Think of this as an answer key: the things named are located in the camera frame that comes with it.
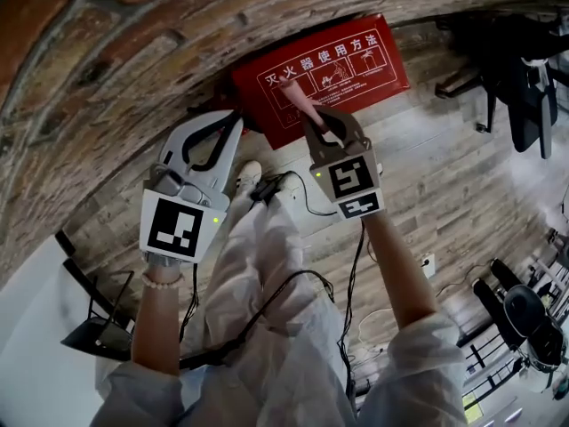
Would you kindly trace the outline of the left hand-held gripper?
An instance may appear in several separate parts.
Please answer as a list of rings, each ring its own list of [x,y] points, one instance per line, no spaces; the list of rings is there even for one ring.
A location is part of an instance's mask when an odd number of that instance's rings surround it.
[[[168,137],[144,184],[140,250],[181,262],[203,260],[227,216],[223,193],[244,121],[235,110],[217,110],[182,122]],[[195,150],[216,136],[205,161]],[[189,177],[175,171],[189,171]]]

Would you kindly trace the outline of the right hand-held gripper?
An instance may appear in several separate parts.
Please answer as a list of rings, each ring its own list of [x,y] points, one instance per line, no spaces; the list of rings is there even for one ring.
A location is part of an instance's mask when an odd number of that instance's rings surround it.
[[[350,113],[325,105],[315,105],[322,124],[301,115],[313,165],[309,172],[319,188],[344,219],[362,218],[384,208],[380,170],[371,141]],[[337,142],[324,134],[331,132]]]

